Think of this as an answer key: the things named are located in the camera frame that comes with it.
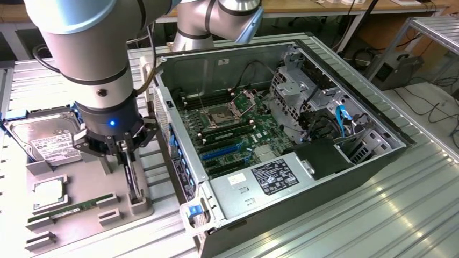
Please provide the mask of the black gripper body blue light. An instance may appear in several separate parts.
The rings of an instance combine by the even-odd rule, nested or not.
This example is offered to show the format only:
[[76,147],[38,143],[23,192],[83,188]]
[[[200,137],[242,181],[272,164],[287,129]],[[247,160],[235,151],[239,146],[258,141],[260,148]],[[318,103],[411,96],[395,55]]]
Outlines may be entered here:
[[79,114],[87,129],[102,136],[123,135],[139,131],[143,120],[135,97],[128,97],[120,104],[108,108],[90,108],[76,103]]

